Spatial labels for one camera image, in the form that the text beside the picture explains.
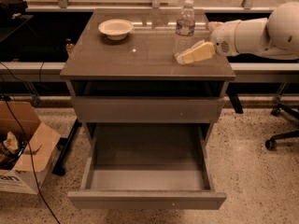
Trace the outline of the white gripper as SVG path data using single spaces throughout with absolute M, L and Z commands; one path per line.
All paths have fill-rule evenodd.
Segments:
M 210 32 L 210 42 L 205 40 L 198 41 L 191 48 L 176 55 L 177 62 L 179 64 L 200 62 L 212 58 L 216 52 L 226 57 L 238 55 L 239 52 L 235 44 L 235 32 L 240 22 L 241 20 L 227 22 L 210 21 L 207 24 Z

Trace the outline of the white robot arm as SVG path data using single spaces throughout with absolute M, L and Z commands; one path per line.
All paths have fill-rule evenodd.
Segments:
M 193 46 L 176 52 L 179 64 L 220 56 L 253 54 L 275 60 L 299 58 L 299 3 L 288 2 L 276 7 L 268 18 L 211 21 L 207 24 L 209 41 L 199 40 Z

